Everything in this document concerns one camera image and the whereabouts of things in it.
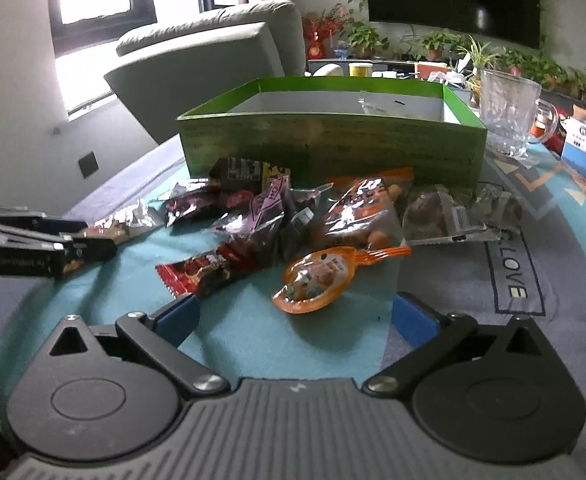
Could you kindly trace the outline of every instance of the metal screw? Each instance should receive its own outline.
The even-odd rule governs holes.
[[[381,375],[379,377],[373,377],[368,383],[367,388],[372,392],[388,393],[397,389],[397,379]]]
[[[219,375],[201,375],[193,381],[193,387],[201,392],[217,390],[226,381]]]

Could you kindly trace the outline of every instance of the sofa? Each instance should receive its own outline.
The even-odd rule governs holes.
[[[104,78],[158,144],[177,133],[175,118],[185,111],[256,78],[304,75],[306,65],[301,16],[288,0],[140,27],[116,52]]]

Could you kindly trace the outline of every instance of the sofa backrest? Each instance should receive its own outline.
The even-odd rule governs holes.
[[[302,19],[290,0],[264,0],[201,13],[196,20],[179,25],[153,24],[136,28],[120,38],[116,48],[124,56],[145,46],[172,40],[195,32],[221,27],[265,22],[271,32],[285,75],[304,75],[307,63]]]

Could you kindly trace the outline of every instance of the glass cup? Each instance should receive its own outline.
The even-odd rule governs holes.
[[[510,156],[525,156],[529,144],[546,142],[553,136],[559,115],[553,105],[542,101],[542,87],[529,79],[495,70],[482,70],[480,119],[488,134],[489,149]],[[549,116],[544,135],[533,137],[531,127],[538,114]]]

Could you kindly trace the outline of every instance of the red vase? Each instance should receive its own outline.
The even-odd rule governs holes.
[[[312,41],[307,49],[308,59],[324,59],[324,45],[321,41]]]

